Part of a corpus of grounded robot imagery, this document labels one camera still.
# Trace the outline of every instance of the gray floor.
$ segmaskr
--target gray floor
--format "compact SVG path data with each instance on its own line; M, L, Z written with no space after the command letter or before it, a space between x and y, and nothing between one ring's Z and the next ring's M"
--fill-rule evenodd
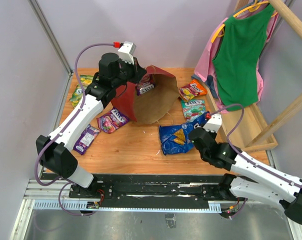
M42 210L34 211L25 240L293 239L285 216L264 204L246 204L233 220L217 213L177 213L175 223L175 228L168 228L163 212L100 211L76 217L61 210Z

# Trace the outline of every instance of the white wall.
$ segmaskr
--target white wall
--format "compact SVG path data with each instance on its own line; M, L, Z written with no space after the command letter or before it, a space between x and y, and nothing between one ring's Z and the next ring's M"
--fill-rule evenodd
M26 0L0 1L0 240L9 239L36 139L48 134L67 73Z
M38 0L69 64L94 43L130 41L142 66L195 67L218 24L237 0ZM98 47L80 67L97 68Z
M302 1L291 10L302 21ZM302 40L283 22L265 51L259 64L264 79L260 107L270 123L302 93ZM274 135L279 143L272 150L275 165L302 178L302 111Z

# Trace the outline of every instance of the red paper bag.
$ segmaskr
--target red paper bag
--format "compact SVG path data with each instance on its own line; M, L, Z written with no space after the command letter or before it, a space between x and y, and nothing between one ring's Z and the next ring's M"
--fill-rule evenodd
M128 82L121 86L111 103L130 120L141 124L152 124L161 119L179 97L177 79L171 73L156 66L148 66L146 75L152 75L155 87L142 95L137 95L136 85Z

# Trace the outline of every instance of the wooden table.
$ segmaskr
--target wooden table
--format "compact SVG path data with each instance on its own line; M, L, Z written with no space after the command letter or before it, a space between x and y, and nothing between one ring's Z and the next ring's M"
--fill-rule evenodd
M178 87L182 87L191 81L193 68L164 68L164 70L176 76ZM94 75L96 68L80 68L79 75ZM67 95L63 109L61 123L74 109L69 101L73 91L78 84L73 76L72 83ZM206 101L206 96L199 97ZM112 108L111 103L98 116L103 115ZM101 132L94 140L84 155L75 151L72 154L79 164L91 173L110 174L186 174L186 175L216 175L224 174L224 169L215 168L201 160L199 152L192 149L188 153L164 156L159 140L159 125L177 125L185 122L180 100L173 104L169 114L166 114L159 123L139 125L129 122L112 134ZM91 123L97 127L97 120L94 118ZM269 164L265 151L254 152L254 158L265 164Z

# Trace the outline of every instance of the wooden frame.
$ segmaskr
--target wooden frame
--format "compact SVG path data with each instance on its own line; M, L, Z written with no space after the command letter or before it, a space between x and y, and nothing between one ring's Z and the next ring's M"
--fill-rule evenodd
M268 0L278 14L292 27L302 39L301 20L283 3L282 0ZM238 0L235 10L248 4L248 0ZM217 110L215 100L208 90L208 102L213 110ZM273 133L284 125L290 118L302 109L302 94L297 97L275 120L267 125L258 106L254 103L245 108L243 120L239 127L230 136L234 145L246 152L269 150L278 145ZM223 124L220 134L224 140L226 135L237 123L241 111L233 111L222 115Z
M302 21L283 3L282 0L268 0L278 14L302 39ZM289 119L302 109L302 93L298 96L272 123L256 136L246 147L256 146L269 138L276 130L283 126Z

